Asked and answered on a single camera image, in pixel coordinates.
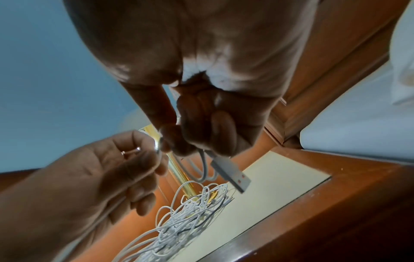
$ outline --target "brown wooden furniture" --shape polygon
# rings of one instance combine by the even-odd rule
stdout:
[[[332,177],[207,261],[414,261],[414,167],[275,147]]]
[[[267,121],[275,141],[298,134],[330,103],[388,60],[409,0],[324,0],[288,91]]]

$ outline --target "person's left hand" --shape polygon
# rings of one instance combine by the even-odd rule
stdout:
[[[137,155],[121,152],[137,147]],[[76,247],[85,251],[131,210],[146,215],[155,204],[158,175],[168,171],[168,158],[154,140],[131,131],[78,148],[0,195],[0,260],[51,261],[78,239],[120,198],[111,212]]]

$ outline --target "wooden table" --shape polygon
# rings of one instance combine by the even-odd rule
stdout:
[[[414,167],[272,151],[332,178],[200,261],[414,261]]]

